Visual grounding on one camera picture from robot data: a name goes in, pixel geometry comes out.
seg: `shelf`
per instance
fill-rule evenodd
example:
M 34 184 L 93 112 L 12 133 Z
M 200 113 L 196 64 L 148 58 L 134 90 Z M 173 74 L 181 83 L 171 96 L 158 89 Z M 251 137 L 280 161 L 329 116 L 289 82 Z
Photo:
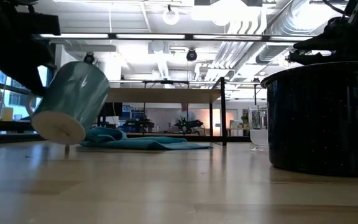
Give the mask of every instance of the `shelf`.
M 116 103 L 213 103 L 221 90 L 110 88 L 106 102 Z

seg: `teal cloth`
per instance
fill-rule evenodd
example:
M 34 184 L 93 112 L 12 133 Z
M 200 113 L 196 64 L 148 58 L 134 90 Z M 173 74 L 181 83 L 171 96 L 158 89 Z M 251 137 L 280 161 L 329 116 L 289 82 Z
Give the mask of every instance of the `teal cloth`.
M 102 127 L 88 130 L 80 145 L 84 147 L 143 150 L 208 149 L 211 147 L 188 143 L 186 139 L 182 138 L 141 137 L 129 139 L 123 131 Z

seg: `clear drinking glass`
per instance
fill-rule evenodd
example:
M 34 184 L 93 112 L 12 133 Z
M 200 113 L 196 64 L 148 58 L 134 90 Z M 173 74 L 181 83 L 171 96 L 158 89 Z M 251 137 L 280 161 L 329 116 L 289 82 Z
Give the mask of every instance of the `clear drinking glass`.
M 267 105 L 256 105 L 248 108 L 249 135 L 256 145 L 251 151 L 264 151 L 269 148 L 267 133 Z

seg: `black pot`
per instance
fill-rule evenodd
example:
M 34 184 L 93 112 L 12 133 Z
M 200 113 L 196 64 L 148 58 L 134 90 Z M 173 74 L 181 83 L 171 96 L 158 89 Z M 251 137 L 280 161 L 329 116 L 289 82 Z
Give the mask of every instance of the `black pot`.
M 262 87 L 275 167 L 358 177 L 358 62 L 285 70 L 267 77 Z

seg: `teal cup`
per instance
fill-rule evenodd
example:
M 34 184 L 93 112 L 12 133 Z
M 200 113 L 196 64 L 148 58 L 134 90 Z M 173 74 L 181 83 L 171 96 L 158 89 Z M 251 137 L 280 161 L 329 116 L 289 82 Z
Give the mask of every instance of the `teal cup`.
M 106 101 L 110 85 L 104 73 L 84 62 L 65 64 L 55 75 L 40 104 L 30 95 L 26 109 L 31 125 L 44 138 L 60 144 L 76 144 L 85 138 Z

